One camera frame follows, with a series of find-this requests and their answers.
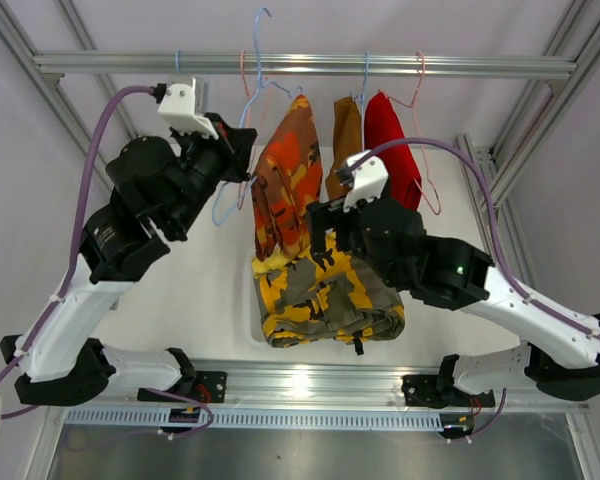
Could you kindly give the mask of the blue hanger of yellow trousers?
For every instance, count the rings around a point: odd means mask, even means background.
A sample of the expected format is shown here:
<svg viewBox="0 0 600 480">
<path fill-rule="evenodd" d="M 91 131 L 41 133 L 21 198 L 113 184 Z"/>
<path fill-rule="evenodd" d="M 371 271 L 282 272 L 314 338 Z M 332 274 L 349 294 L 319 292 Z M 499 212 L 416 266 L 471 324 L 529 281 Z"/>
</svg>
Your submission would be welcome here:
<svg viewBox="0 0 600 480">
<path fill-rule="evenodd" d="M 174 77 L 179 77 L 181 75 L 180 54 L 181 54 L 181 51 L 179 49 L 175 51 L 175 54 L 174 54 L 174 68 L 175 68 Z"/>
</svg>

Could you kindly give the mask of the pink hanger of yellow camouflage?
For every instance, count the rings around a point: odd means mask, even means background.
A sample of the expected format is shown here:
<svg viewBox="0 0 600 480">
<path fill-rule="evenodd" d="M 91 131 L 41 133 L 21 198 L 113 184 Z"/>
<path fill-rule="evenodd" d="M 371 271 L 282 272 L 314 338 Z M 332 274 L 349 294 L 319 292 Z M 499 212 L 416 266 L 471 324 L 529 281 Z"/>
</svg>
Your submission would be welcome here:
<svg viewBox="0 0 600 480">
<path fill-rule="evenodd" d="M 256 88 L 254 89 L 254 91 L 251 91 L 250 87 L 248 85 L 247 79 L 246 79 L 245 58 L 246 58 L 246 51 L 242 50 L 240 52 L 240 78 L 241 78 L 241 82 L 242 82 L 242 86 L 243 86 L 243 89 L 245 92 L 247 102 L 246 102 L 246 105 L 241 114 L 241 120 L 240 120 L 241 128 L 248 127 L 250 125 L 251 105 L 253 104 L 254 99 L 258 96 L 257 91 L 264 89 L 263 84 L 269 80 L 269 77 L 267 75 L 259 77 L 257 79 Z M 239 190 L 238 190 L 238 203 L 237 203 L 238 210 L 241 210 L 243 208 L 246 193 L 247 193 L 246 183 L 241 184 L 239 186 Z"/>
</svg>

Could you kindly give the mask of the blue hanger of orange camouflage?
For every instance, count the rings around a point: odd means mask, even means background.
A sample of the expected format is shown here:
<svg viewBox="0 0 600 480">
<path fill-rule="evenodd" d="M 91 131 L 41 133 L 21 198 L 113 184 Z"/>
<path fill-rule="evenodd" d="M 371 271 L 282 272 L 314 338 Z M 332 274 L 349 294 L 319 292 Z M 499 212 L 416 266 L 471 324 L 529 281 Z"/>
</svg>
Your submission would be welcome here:
<svg viewBox="0 0 600 480">
<path fill-rule="evenodd" d="M 293 100 L 296 96 L 304 93 L 304 90 L 301 86 L 296 87 L 295 89 L 290 89 L 282 84 L 280 84 L 275 79 L 266 77 L 263 73 L 263 61 L 262 61 L 262 50 L 260 48 L 260 23 L 264 17 L 271 18 L 272 13 L 266 7 L 262 6 L 259 8 L 258 12 L 255 15 L 253 28 L 252 28 L 252 46 L 253 46 L 253 54 L 255 55 L 255 75 L 256 75 L 256 84 L 253 89 L 251 89 L 246 80 L 246 55 L 247 51 L 245 49 L 241 50 L 239 53 L 239 75 L 240 80 L 242 82 L 242 87 L 244 93 L 246 95 L 246 102 L 243 107 L 239 127 L 246 128 L 249 126 L 251 108 L 254 103 L 259 99 L 263 91 L 267 89 L 274 88 L 281 92 L 284 92 L 285 95 Z M 230 218 L 230 216 L 236 211 L 242 208 L 244 203 L 247 189 L 250 188 L 255 182 L 256 178 L 254 175 L 251 175 L 250 171 L 247 171 L 248 178 L 246 181 L 241 181 L 238 187 L 238 194 L 233 203 L 224 211 L 220 210 L 221 201 L 224 197 L 224 193 L 226 187 L 229 185 L 228 181 L 223 181 L 220 184 L 218 189 L 218 193 L 214 199 L 212 209 L 211 209 L 211 220 L 215 227 L 223 226 L 226 221 Z"/>
</svg>

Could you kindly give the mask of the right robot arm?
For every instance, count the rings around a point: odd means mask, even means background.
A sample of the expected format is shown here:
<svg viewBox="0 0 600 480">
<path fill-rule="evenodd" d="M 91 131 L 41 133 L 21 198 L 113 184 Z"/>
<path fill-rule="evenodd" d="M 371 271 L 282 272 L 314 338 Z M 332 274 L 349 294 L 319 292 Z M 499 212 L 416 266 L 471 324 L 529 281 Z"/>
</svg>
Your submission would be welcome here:
<svg viewBox="0 0 600 480">
<path fill-rule="evenodd" d="M 541 296 L 520 294 L 492 258 L 456 238 L 429 235 L 421 215 L 390 198 L 346 209 L 341 199 L 307 210 L 314 258 L 338 250 L 368 265 L 388 287 L 427 306 L 471 314 L 516 334 L 519 346 L 485 355 L 443 358 L 433 386 L 407 378 L 409 401 L 432 408 L 463 404 L 507 388 L 535 388 L 581 402 L 600 395 L 600 314 L 587 316 Z"/>
</svg>

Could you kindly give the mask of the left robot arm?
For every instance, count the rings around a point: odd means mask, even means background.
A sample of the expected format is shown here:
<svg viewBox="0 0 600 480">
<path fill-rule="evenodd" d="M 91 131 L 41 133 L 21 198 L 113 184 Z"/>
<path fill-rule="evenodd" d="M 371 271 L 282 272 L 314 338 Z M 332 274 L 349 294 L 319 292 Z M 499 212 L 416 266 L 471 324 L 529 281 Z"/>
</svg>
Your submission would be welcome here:
<svg viewBox="0 0 600 480">
<path fill-rule="evenodd" d="M 195 392 L 197 371 L 178 347 L 134 352 L 104 345 L 92 333 L 113 304 L 184 242 L 221 182 L 246 179 L 257 132 L 232 128 L 207 113 L 215 130 L 171 132 L 180 149 L 159 136 L 127 143 L 106 167 L 114 184 L 109 202 L 78 236 L 75 268 L 47 306 L 43 327 L 0 342 L 5 361 L 23 353 L 14 383 L 26 406 L 77 406 L 101 395 L 132 394 L 140 401 L 183 401 Z"/>
</svg>

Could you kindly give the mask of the orange brown camouflage trousers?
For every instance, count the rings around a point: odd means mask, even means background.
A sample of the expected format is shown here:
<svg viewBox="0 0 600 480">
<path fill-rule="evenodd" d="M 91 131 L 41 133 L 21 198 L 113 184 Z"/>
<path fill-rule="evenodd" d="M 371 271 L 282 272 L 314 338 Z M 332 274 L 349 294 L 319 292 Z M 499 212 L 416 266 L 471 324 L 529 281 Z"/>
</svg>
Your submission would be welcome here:
<svg viewBox="0 0 600 480">
<path fill-rule="evenodd" d="M 308 98 L 297 96 L 258 158 L 251 186 L 255 255 L 296 257 L 309 244 L 307 206 L 320 199 L 323 169 Z"/>
</svg>

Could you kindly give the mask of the yellow grey camouflage trousers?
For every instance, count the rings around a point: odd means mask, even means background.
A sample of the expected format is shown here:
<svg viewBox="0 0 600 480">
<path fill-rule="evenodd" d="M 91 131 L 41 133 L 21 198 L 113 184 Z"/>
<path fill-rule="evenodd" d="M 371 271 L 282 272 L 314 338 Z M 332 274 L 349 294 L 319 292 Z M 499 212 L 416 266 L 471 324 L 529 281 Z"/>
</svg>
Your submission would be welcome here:
<svg viewBox="0 0 600 480">
<path fill-rule="evenodd" d="M 273 348 L 320 340 L 352 345 L 358 355 L 367 341 L 390 341 L 406 319 L 399 293 L 362 260 L 336 249 L 327 235 L 327 256 L 309 248 L 278 270 L 255 276 L 261 328 Z"/>
</svg>

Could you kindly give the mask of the white plastic basket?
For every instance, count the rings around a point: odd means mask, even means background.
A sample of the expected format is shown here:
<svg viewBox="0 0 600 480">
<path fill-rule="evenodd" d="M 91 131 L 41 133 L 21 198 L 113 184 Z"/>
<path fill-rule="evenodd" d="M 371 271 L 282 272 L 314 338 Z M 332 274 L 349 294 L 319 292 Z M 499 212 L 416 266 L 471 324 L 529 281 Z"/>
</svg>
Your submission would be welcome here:
<svg viewBox="0 0 600 480">
<path fill-rule="evenodd" d="M 243 325 L 248 341 L 257 348 L 269 348 L 266 337 L 261 328 L 261 311 L 258 300 L 255 277 L 251 262 L 247 262 L 243 269 L 245 283 L 243 286 Z"/>
</svg>

